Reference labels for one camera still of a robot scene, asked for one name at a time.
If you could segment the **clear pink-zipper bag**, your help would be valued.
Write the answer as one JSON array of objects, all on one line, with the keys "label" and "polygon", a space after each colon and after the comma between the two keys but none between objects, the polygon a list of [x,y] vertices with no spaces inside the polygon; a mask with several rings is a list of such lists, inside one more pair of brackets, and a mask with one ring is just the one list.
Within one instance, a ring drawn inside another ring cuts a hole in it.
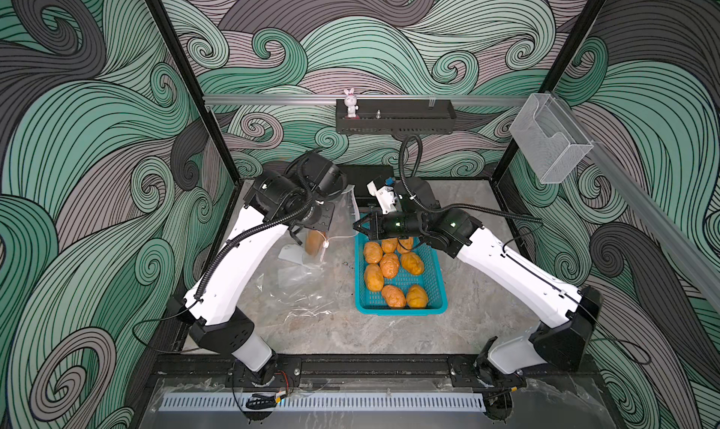
[{"label": "clear pink-zipper bag", "polygon": [[329,260],[331,254],[339,252],[342,243],[356,237],[353,224],[358,219],[359,211],[354,186],[347,185],[329,204],[332,210],[329,228],[307,229],[301,238],[301,244],[290,243],[281,247],[279,260],[294,266],[317,269]]}]

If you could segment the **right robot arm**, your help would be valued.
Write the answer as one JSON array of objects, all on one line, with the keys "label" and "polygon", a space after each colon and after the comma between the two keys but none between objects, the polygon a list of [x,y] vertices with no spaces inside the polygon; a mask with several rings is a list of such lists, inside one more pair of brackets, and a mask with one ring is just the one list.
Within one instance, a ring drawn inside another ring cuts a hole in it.
[{"label": "right robot arm", "polygon": [[412,135],[401,142],[399,180],[381,189],[369,185],[380,211],[361,217],[354,229],[381,245],[395,243],[399,263],[409,273],[420,265],[414,249],[427,245],[487,275],[534,312],[538,322],[531,329],[487,341],[477,358],[479,368],[506,376],[538,365],[577,371],[598,324],[600,292],[567,284],[523,258],[472,215],[482,207],[441,206],[428,184],[403,166],[411,142],[422,141]]}]

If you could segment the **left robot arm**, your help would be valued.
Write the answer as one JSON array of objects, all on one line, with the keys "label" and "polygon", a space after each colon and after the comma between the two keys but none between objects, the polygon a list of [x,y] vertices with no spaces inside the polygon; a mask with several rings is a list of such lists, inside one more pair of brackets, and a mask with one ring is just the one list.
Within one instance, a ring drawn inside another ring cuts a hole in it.
[{"label": "left robot arm", "polygon": [[230,238],[201,279],[168,302],[169,310],[189,324],[199,348],[233,357],[262,383],[274,376],[276,352],[237,303],[285,233],[328,230],[334,201],[346,186],[341,168],[315,150],[296,158],[283,173],[265,170],[254,179]]}]

